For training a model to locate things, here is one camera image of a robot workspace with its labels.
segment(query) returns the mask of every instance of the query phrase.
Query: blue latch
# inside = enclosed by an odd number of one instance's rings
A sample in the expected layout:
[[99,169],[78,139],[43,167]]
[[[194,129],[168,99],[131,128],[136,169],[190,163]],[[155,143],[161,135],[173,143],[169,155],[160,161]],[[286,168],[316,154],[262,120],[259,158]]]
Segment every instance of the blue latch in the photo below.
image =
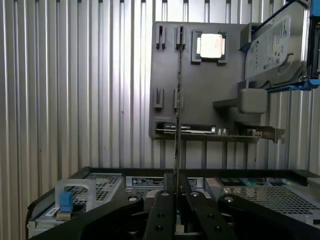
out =
[[310,6],[310,16],[320,17],[320,0],[312,0]]
[[59,196],[60,212],[71,214],[74,208],[72,192],[65,191]]
[[268,93],[279,93],[279,92],[286,92],[286,91],[311,91],[312,89],[317,89],[320,86],[320,79],[308,79],[302,84],[299,85],[287,85],[287,86],[280,86],[280,87],[271,87],[268,88]]

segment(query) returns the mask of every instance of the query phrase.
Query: corrugated metal wall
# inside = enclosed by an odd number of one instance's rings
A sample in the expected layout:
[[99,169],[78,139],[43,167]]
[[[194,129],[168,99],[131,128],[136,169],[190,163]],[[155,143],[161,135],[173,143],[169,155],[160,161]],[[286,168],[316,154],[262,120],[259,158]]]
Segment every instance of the corrugated metal wall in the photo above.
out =
[[[28,204],[83,166],[173,166],[174,143],[148,135],[154,21],[261,22],[284,2],[1,0],[0,239],[22,239]],[[261,123],[284,143],[188,141],[183,166],[320,174],[319,102],[272,94]]]

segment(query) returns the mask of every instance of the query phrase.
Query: blue plastic tab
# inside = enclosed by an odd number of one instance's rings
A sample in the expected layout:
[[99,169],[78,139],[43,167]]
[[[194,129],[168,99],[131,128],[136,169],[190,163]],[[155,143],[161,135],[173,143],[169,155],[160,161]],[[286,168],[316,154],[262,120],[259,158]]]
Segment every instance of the blue plastic tab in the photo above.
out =
[[320,0],[312,0],[310,6],[310,16],[320,17]]
[[60,212],[71,214],[74,208],[72,192],[63,192],[59,196]]
[[305,82],[301,82],[299,85],[287,85],[287,86],[280,86],[280,87],[271,87],[268,88],[268,93],[279,93],[279,92],[286,92],[286,91],[311,91],[312,89],[317,89],[320,86],[320,79],[309,79]]

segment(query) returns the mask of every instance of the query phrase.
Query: metal screw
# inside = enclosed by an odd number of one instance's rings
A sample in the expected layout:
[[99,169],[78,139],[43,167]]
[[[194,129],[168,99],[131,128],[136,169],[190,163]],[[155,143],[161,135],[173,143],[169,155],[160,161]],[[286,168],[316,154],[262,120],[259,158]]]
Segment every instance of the metal screw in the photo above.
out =
[[196,191],[193,191],[193,192],[191,192],[191,195],[194,196],[194,197],[196,197],[196,196],[199,196],[199,193],[196,192]]
[[226,200],[228,203],[231,203],[231,202],[234,201],[234,199],[233,199],[232,197],[229,197],[229,196],[226,196],[226,197],[224,198],[224,200]]
[[134,202],[134,201],[137,201],[138,198],[137,198],[136,196],[130,196],[130,197],[128,198],[128,200],[129,200],[130,202]]

